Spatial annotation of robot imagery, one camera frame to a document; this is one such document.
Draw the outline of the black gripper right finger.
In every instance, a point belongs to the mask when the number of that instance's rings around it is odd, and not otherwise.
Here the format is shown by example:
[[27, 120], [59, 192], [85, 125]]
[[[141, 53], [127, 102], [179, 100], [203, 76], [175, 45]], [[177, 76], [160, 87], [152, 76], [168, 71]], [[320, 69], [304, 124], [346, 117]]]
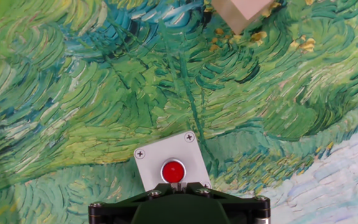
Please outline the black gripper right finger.
[[185, 196], [181, 208], [196, 223], [270, 223], [270, 199], [264, 195], [240, 198], [199, 182], [179, 183]]

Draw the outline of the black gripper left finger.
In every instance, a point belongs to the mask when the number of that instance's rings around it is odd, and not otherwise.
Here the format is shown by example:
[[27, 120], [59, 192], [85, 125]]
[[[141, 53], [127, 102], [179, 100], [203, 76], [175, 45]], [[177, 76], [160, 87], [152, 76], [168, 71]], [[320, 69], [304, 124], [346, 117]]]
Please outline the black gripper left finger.
[[158, 184], [152, 190], [120, 202], [93, 202], [88, 206], [89, 224], [131, 223], [137, 209], [144, 202], [174, 193], [178, 193], [178, 184]]

